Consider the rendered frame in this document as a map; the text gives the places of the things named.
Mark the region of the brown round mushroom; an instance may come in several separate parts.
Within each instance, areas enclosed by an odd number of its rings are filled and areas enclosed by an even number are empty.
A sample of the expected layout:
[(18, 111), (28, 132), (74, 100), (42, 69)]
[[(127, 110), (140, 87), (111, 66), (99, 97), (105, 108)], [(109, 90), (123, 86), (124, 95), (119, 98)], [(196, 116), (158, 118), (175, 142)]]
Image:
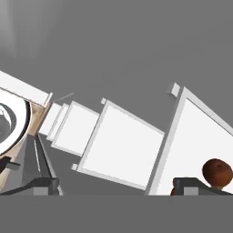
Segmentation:
[(209, 185), (217, 189), (223, 189), (233, 179), (231, 166), (218, 158), (208, 160), (202, 167), (202, 174)]

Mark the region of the white round bowl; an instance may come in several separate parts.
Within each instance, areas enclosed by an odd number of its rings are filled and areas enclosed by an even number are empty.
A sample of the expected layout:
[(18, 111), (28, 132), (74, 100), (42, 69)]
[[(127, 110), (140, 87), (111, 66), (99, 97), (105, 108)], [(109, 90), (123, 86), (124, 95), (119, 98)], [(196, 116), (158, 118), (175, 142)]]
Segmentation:
[(0, 156), (16, 146), (26, 134), (31, 113), (28, 101), (0, 88)]

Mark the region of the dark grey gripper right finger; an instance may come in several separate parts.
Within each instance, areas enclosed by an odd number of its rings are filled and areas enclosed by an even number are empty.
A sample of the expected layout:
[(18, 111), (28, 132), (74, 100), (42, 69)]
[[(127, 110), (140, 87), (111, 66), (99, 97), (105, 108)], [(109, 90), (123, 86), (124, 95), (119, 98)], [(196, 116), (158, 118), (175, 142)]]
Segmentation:
[(178, 196), (232, 196), (232, 193), (206, 186), (196, 177), (175, 177), (174, 189)]

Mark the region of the white flat cupboard panel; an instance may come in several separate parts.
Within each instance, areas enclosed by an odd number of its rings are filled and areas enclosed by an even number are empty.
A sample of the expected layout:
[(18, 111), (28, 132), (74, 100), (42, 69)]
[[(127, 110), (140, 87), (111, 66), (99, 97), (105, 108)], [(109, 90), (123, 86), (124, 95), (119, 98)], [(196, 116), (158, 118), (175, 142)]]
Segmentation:
[(41, 107), (46, 107), (53, 95), (52, 93), (48, 94), (34, 86), (30, 86), (2, 71), (0, 71), (0, 88)]

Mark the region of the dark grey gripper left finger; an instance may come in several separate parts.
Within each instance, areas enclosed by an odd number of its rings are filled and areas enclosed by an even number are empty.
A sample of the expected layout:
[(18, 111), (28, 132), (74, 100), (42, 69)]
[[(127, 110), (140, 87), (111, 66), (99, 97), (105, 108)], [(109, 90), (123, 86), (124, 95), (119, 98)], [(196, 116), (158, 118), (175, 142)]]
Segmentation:
[(59, 179), (53, 177), (39, 177), (28, 184), (4, 193), (1, 196), (25, 195), (25, 196), (58, 196)]

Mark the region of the grey appliance front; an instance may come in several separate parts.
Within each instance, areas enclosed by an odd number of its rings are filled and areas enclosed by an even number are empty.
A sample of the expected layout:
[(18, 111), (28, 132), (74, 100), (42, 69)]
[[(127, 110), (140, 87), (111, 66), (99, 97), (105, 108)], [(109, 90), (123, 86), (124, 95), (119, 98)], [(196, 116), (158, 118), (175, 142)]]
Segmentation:
[(39, 135), (28, 136), (26, 139), (22, 184), (27, 185), (35, 178), (53, 178), (54, 195), (63, 195), (59, 179)]

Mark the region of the narrow white cupboard door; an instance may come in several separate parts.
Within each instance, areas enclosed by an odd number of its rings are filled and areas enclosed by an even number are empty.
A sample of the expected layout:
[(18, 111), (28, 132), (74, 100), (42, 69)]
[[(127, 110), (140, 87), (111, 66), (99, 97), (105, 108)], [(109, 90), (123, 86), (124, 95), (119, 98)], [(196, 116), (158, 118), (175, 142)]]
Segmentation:
[(54, 124), (56, 117), (61, 109), (61, 106), (53, 103), (46, 114), (45, 120), (43, 121), (42, 126), (39, 129), (39, 133), (42, 135), (48, 135), (52, 125)]
[(69, 105), (68, 104), (63, 104), (61, 109), (59, 110), (57, 116), (56, 116), (56, 119), (55, 119), (55, 122), (53, 123), (46, 139), (49, 140), (49, 141), (53, 141), (55, 136), (56, 136), (56, 133), (58, 131), (58, 128), (60, 127), (65, 115), (66, 115), (66, 112), (69, 108)]

